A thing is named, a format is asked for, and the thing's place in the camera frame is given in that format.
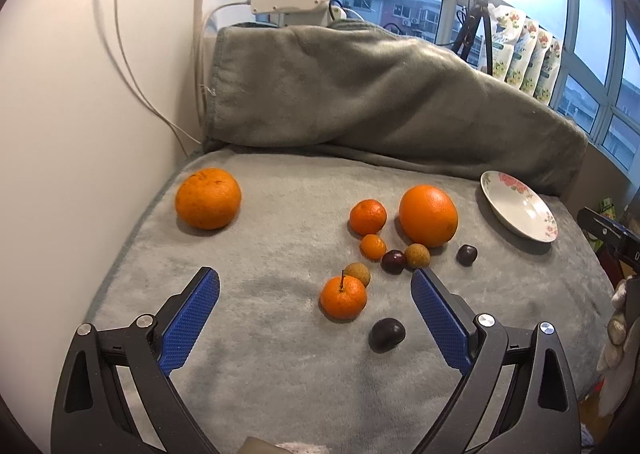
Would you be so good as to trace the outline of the right hand in white glove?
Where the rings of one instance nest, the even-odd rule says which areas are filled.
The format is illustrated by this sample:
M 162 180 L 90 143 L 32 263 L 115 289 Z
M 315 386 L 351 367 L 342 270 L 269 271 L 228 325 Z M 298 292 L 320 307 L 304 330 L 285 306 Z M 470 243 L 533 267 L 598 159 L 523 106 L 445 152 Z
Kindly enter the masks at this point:
M 632 280 L 629 275 L 617 284 L 612 297 L 614 312 L 608 320 L 606 331 L 608 341 L 604 344 L 597 364 L 597 372 L 603 376 L 598 416 L 613 414 L 625 400 L 631 386 L 634 368 L 625 363 L 625 353 L 629 344 L 631 325 L 625 317 L 627 300 L 627 283 Z

